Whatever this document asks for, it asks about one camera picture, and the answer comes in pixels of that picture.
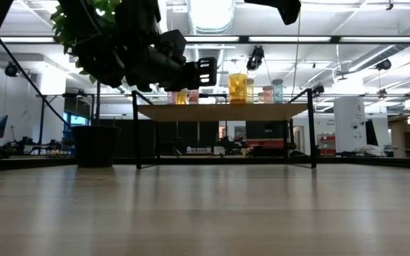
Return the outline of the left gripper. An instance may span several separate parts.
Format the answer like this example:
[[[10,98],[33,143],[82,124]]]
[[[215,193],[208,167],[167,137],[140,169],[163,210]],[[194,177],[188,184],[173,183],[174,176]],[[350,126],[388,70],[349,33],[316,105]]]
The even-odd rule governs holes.
[[[155,48],[147,48],[127,59],[126,81],[143,92],[149,92],[151,84],[172,92],[214,86],[217,83],[217,59],[208,57],[196,62],[181,62]]]

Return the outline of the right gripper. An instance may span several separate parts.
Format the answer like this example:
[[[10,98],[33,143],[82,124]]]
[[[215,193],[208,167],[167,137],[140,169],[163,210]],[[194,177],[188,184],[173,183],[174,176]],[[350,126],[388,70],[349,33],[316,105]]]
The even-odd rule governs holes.
[[[247,4],[277,7],[285,25],[295,23],[301,10],[300,0],[244,0],[244,2]]]

